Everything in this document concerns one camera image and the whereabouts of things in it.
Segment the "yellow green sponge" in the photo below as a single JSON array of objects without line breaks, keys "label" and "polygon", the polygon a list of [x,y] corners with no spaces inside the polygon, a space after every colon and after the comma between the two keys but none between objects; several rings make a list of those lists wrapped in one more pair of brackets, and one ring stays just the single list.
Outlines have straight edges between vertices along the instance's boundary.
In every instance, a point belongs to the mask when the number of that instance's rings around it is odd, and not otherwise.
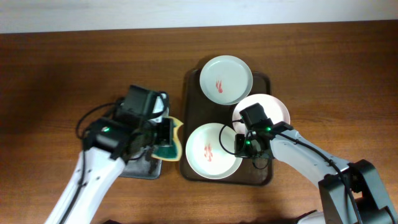
[{"label": "yellow green sponge", "polygon": [[160,146],[157,144],[157,127],[156,127],[155,143],[151,157],[163,161],[177,162],[181,159],[182,156],[182,144],[178,137],[178,130],[180,129],[181,126],[183,126],[183,123],[179,119],[174,118],[172,116],[168,116],[166,118],[171,118],[174,122],[174,136],[172,139],[172,144],[170,146]]}]

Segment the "pink plate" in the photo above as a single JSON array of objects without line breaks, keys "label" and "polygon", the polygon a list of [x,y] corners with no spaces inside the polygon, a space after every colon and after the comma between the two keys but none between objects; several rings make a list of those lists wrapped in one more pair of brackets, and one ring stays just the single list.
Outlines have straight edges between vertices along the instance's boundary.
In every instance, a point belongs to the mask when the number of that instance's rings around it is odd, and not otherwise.
[{"label": "pink plate", "polygon": [[239,112],[256,103],[259,103],[263,107],[266,116],[270,118],[274,124],[281,121],[290,124],[290,114],[287,107],[276,97],[267,94],[254,94],[245,97],[233,110],[232,120],[241,119]]}]

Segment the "cream white plate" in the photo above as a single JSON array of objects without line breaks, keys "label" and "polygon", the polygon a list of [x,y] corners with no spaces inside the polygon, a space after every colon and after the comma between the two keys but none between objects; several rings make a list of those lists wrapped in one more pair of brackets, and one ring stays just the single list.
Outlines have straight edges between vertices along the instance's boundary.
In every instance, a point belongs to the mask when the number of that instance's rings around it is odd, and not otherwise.
[{"label": "cream white plate", "polygon": [[196,128],[185,145],[188,164],[206,179],[231,176],[243,161],[225,151],[234,149],[235,135],[232,128],[220,123],[208,123]]}]

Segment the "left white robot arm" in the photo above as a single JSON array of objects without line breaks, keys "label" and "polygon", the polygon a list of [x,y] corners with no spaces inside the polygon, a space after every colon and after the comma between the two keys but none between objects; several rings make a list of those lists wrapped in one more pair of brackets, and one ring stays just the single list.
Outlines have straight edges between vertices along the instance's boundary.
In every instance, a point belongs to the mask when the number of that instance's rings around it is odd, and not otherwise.
[{"label": "left white robot arm", "polygon": [[149,120],[143,127],[100,118],[82,139],[75,171],[47,223],[90,223],[118,177],[154,180],[163,161],[182,156],[174,117]]}]

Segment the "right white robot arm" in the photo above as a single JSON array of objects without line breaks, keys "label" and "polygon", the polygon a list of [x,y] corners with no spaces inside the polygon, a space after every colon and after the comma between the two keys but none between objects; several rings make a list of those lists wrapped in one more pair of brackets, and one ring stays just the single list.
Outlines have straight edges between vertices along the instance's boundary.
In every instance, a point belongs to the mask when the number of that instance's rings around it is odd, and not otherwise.
[{"label": "right white robot arm", "polygon": [[392,200],[369,161],[335,157],[283,121],[254,124],[249,137],[260,140],[270,158],[293,167],[318,188],[323,209],[303,214],[296,223],[397,223]]}]

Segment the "small black metal tray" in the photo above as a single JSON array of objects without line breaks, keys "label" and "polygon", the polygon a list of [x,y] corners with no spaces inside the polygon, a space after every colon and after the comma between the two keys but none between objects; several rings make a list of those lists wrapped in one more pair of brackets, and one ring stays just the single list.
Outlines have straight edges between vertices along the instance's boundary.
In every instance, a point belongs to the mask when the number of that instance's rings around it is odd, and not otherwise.
[{"label": "small black metal tray", "polygon": [[141,129],[150,137],[150,143],[145,143],[128,160],[120,177],[154,180],[158,179],[162,169],[162,161],[152,157],[152,153],[159,147],[155,144],[155,129],[164,118],[169,115],[169,95],[162,91],[157,97],[153,113],[162,114],[156,118],[144,121]]}]

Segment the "light green dirty plate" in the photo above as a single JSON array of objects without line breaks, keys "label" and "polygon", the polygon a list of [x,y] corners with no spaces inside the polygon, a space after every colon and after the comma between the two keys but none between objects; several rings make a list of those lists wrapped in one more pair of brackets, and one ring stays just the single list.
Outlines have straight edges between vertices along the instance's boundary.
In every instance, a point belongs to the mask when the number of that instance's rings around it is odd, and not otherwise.
[{"label": "light green dirty plate", "polygon": [[239,103],[250,93],[253,80],[248,65],[232,55],[221,55],[209,60],[199,76],[203,94],[219,105]]}]

